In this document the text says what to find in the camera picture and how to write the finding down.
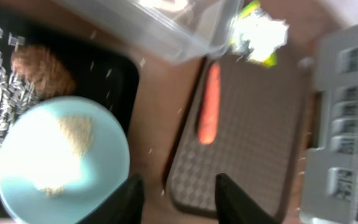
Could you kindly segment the brown food scrap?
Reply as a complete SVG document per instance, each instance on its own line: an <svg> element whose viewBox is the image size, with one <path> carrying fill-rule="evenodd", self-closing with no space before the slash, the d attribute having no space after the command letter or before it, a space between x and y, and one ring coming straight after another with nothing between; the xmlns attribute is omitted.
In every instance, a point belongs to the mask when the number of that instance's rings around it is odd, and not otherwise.
<svg viewBox="0 0 358 224"><path fill-rule="evenodd" d="M34 86L42 99L70 95L76 81L58 57L43 45L19 47L11 55L12 70Z"/></svg>

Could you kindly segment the orange carrot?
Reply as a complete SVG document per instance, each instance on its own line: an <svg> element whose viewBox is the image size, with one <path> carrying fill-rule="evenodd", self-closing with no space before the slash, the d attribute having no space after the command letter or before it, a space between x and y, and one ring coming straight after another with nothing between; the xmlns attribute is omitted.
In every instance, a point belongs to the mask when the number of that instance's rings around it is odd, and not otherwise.
<svg viewBox="0 0 358 224"><path fill-rule="evenodd" d="M217 135L220 107L221 69L213 62L206 75L201 105L198 140L203 145L211 144Z"/></svg>

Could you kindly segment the small bowl with rice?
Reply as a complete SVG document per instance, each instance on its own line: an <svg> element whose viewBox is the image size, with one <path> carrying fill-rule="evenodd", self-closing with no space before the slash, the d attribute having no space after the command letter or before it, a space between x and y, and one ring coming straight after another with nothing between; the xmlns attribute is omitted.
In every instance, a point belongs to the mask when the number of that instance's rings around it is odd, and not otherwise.
<svg viewBox="0 0 358 224"><path fill-rule="evenodd" d="M91 120L91 145L74 156L57 120ZM79 96L44 101L23 114L0 151L0 199L19 223L78 223L128 177L127 138L116 117Z"/></svg>

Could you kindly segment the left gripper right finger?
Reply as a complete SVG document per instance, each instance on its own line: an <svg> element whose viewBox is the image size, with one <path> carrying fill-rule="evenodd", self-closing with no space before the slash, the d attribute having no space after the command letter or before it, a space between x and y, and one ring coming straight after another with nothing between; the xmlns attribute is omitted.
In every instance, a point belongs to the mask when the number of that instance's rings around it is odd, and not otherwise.
<svg viewBox="0 0 358 224"><path fill-rule="evenodd" d="M279 224L225 173L216 175L215 204L219 224Z"/></svg>

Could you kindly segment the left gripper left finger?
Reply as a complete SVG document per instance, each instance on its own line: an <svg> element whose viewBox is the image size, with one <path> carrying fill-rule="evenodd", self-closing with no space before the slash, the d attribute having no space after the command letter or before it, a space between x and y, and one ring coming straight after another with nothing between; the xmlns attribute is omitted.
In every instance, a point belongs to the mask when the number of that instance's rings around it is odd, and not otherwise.
<svg viewBox="0 0 358 224"><path fill-rule="evenodd" d="M126 179L79 224L140 224L145 202L144 182L136 174Z"/></svg>

